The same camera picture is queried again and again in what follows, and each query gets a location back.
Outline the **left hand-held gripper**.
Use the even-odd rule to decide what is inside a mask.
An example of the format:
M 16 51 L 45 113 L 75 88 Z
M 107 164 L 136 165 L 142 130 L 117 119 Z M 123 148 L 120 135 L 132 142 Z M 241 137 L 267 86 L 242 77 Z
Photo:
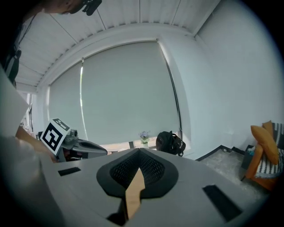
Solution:
M 49 121 L 40 140 L 51 151 L 57 162 L 79 160 L 79 152 L 88 155 L 107 155 L 107 150 L 102 146 L 79 139 L 78 131 L 71 129 L 59 118 Z

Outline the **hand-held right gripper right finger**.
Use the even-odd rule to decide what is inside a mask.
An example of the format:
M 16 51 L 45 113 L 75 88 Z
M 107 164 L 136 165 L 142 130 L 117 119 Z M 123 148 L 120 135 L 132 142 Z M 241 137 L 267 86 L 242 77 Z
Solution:
M 151 151 L 174 164 L 176 185 L 163 197 L 141 201 L 130 220 L 132 227 L 219 227 L 224 218 L 211 203 L 203 188 L 216 185 L 242 211 L 253 204 L 249 194 L 205 164 L 160 151 Z

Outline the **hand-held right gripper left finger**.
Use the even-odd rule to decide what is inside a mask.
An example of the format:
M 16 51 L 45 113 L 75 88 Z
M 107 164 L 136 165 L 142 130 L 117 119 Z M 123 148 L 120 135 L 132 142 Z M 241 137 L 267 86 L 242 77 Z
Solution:
M 126 189 L 138 170 L 139 150 L 53 163 L 40 155 L 39 219 L 45 226 L 138 226 L 128 218 Z

